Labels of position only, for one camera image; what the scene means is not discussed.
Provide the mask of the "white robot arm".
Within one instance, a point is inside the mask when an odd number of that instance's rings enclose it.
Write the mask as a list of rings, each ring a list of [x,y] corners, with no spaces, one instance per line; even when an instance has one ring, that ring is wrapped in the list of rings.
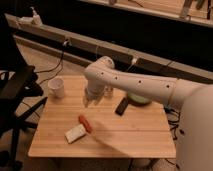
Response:
[[[108,56],[88,65],[84,75],[88,101],[111,86],[179,111],[176,171],[213,171],[213,84],[121,72]]]

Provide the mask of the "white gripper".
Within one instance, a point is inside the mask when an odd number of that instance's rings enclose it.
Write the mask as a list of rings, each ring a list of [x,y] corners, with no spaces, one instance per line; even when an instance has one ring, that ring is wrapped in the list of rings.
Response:
[[[88,100],[96,100],[103,95],[104,89],[104,85],[88,83],[85,88],[85,96]]]

